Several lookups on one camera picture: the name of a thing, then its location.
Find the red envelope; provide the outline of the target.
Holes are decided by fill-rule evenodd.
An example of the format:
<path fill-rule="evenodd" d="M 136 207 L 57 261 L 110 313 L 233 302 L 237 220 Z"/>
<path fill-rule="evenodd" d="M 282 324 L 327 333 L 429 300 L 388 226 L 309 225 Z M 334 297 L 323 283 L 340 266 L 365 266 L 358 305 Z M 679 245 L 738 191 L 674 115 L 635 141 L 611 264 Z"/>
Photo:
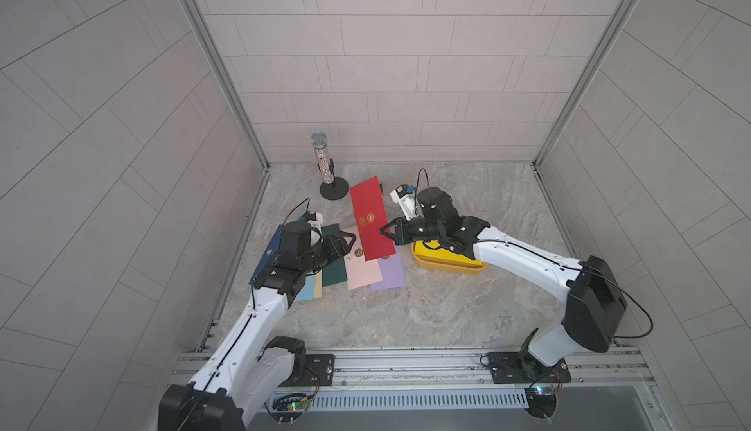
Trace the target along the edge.
<path fill-rule="evenodd" d="M 365 260 L 394 255 L 394 242 L 381 233 L 388 220 L 379 179 L 373 177 L 352 187 L 350 196 Z"/>

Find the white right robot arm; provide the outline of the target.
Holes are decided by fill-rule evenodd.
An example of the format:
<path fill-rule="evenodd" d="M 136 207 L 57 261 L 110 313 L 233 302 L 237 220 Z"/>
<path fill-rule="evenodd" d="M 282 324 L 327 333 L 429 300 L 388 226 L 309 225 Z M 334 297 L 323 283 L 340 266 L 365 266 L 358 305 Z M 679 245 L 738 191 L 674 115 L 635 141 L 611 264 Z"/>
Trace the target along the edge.
<path fill-rule="evenodd" d="M 518 352 L 517 367 L 528 376 L 543 374 L 582 350 L 609 350 L 628 304 L 604 260 L 564 257 L 519 241 L 482 219 L 462 216 L 451 196 L 437 187 L 419 192 L 399 186 L 390 197 L 403 215 L 381 233 L 395 244 L 436 241 L 455 255 L 509 271 L 564 304 L 562 320 L 534 330 Z"/>

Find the pink envelope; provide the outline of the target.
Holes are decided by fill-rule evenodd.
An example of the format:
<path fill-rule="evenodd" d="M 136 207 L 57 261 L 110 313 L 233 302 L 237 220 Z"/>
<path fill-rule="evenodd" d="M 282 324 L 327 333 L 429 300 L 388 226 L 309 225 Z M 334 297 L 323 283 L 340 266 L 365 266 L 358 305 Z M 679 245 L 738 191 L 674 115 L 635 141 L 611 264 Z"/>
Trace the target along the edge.
<path fill-rule="evenodd" d="M 362 247 L 362 241 L 356 227 L 343 230 L 344 233 L 356 235 L 356 241 L 348 255 L 344 257 L 347 276 L 347 287 L 354 290 L 364 286 L 370 286 L 383 280 L 381 267 L 377 260 L 367 261 Z"/>

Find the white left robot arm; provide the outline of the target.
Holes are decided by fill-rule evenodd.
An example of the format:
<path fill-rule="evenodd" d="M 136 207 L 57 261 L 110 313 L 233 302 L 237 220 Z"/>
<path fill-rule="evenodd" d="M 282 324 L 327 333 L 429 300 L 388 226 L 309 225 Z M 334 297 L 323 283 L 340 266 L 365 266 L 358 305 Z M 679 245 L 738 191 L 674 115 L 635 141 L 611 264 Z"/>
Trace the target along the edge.
<path fill-rule="evenodd" d="M 252 281 L 252 296 L 216 352 L 185 385 L 168 387 L 158 404 L 160 430 L 246 430 L 283 383 L 305 374 L 303 341 L 270 335 L 306 280 L 344 259 L 358 237 L 323 235 L 307 221 L 281 227 L 279 247 Z"/>

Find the yellow envelope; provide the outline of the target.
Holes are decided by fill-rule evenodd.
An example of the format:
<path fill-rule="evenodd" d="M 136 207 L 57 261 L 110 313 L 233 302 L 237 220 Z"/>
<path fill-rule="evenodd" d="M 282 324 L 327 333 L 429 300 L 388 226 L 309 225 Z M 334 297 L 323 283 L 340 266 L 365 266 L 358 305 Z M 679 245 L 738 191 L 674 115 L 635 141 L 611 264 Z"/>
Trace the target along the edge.
<path fill-rule="evenodd" d="M 464 255 L 453 253 L 443 248 L 438 241 L 419 241 L 415 243 L 415 253 L 418 257 L 435 263 L 454 265 L 480 265 L 480 262 Z"/>

